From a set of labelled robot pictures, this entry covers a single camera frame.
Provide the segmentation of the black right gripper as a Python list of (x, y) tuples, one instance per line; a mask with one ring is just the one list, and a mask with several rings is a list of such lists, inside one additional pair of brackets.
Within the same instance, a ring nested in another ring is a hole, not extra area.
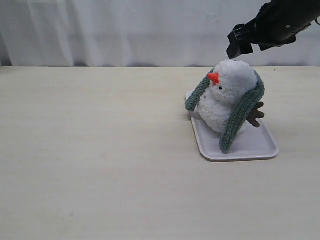
[(259, 10), (253, 24), (237, 24), (227, 36), (229, 59), (253, 53), (250, 43), (262, 51), (292, 44), (320, 16), (319, 0), (271, 0)]

